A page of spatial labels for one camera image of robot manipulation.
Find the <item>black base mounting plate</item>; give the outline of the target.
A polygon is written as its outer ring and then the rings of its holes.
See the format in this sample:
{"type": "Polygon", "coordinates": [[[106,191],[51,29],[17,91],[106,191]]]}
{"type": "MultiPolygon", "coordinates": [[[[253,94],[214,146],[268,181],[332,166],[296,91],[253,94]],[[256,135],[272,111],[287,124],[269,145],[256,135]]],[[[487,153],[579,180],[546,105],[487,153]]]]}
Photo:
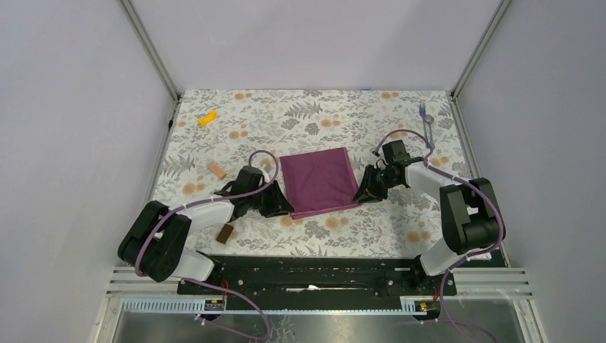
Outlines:
{"type": "Polygon", "coordinates": [[[416,278],[414,259],[332,257],[247,257],[214,255],[210,288],[181,282],[179,295],[220,296],[226,287],[251,299],[261,309],[294,306],[349,308],[384,306],[401,297],[432,301],[457,293],[451,276],[416,278]]]}

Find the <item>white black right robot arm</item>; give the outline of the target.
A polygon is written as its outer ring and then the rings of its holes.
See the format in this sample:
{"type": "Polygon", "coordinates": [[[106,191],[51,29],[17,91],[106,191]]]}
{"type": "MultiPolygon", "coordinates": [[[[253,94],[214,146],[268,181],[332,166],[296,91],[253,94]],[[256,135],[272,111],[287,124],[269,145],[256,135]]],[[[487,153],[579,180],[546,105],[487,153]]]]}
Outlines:
{"type": "Polygon", "coordinates": [[[487,179],[463,179],[435,168],[423,157],[413,157],[403,141],[382,142],[374,151],[383,166],[369,164],[353,200],[381,202],[394,187],[417,189],[439,204],[442,237],[425,253],[415,257],[409,283],[419,294],[438,285],[438,275],[462,259],[497,247],[505,225],[487,179]]]}

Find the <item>floral patterned table mat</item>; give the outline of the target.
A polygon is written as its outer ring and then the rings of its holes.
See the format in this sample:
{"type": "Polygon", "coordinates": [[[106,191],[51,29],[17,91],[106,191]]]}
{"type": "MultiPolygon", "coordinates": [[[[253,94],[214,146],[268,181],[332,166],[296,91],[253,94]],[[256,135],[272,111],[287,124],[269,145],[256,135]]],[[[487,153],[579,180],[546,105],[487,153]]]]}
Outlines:
{"type": "Polygon", "coordinates": [[[250,209],[233,223],[192,232],[208,254],[412,258],[442,238],[439,194],[397,186],[371,204],[354,200],[380,141],[467,177],[445,91],[198,90],[184,92],[152,199],[170,207],[206,199],[246,165],[279,182],[291,214],[250,209]]]}

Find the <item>iridescent fork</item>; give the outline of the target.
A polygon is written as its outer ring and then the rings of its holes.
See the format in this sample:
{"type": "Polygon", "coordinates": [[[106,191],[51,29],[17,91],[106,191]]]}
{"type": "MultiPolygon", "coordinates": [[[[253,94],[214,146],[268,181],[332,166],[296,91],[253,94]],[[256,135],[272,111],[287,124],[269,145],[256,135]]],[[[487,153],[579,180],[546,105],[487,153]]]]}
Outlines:
{"type": "Polygon", "coordinates": [[[427,126],[428,123],[427,123],[427,120],[426,120],[426,117],[427,117],[426,106],[425,106],[425,103],[423,101],[421,101],[419,103],[419,115],[420,115],[420,117],[422,119],[422,123],[423,123],[423,130],[424,130],[424,137],[425,137],[425,140],[426,140],[426,147],[430,148],[431,144],[430,144],[429,131],[428,131],[428,126],[427,126]]]}

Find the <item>brown rectangular block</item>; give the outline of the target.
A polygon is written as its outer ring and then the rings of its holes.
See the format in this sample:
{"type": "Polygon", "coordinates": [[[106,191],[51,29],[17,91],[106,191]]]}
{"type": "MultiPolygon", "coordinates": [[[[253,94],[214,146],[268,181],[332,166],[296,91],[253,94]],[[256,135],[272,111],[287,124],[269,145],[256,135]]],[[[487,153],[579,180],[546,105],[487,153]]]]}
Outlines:
{"type": "Polygon", "coordinates": [[[234,227],[230,224],[225,224],[217,233],[215,241],[220,244],[226,244],[234,231],[234,227]]]}

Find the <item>silver spoon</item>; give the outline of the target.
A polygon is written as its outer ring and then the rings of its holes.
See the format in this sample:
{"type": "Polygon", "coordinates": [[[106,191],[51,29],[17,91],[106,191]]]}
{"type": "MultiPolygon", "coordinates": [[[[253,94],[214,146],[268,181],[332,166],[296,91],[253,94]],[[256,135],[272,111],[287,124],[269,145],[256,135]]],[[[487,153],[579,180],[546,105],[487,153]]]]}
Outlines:
{"type": "Polygon", "coordinates": [[[432,124],[434,123],[434,118],[433,116],[431,116],[430,114],[426,114],[424,116],[424,125],[426,128],[426,136],[427,136],[427,140],[429,142],[429,147],[431,149],[434,148],[434,139],[433,139],[433,132],[432,132],[432,124]]]}

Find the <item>purple cloth napkin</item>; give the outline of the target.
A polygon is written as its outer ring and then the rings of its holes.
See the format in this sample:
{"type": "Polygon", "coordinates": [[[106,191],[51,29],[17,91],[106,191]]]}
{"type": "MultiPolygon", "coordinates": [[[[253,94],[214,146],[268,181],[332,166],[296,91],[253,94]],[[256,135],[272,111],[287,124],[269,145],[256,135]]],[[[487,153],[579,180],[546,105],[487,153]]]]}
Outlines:
{"type": "Polygon", "coordinates": [[[293,219],[358,207],[358,190],[347,149],[336,148],[280,158],[293,219]]]}

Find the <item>yellow plastic block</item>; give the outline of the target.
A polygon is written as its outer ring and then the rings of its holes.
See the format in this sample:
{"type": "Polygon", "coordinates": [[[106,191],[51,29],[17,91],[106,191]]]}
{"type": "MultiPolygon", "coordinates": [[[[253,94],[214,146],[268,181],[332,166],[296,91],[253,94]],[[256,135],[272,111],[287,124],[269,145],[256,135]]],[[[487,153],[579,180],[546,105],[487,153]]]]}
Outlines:
{"type": "Polygon", "coordinates": [[[211,110],[206,116],[197,119],[197,122],[200,126],[205,127],[208,126],[210,123],[212,123],[213,121],[215,121],[218,117],[218,113],[216,110],[211,110]]]}

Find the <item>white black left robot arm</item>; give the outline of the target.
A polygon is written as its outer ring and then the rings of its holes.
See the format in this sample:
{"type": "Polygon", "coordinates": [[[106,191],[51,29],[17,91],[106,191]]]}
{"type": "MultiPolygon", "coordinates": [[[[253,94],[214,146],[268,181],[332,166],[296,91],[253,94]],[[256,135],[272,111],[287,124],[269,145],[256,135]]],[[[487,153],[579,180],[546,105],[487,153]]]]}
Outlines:
{"type": "Polygon", "coordinates": [[[117,256],[155,282],[170,277],[194,279],[203,293],[214,293],[222,283],[220,272],[211,258],[187,249],[186,241],[197,231],[221,228],[251,210],[272,218],[289,215],[294,208],[276,179],[244,166],[235,180],[209,199],[173,209],[156,200],[147,203],[122,239],[117,256]]]}

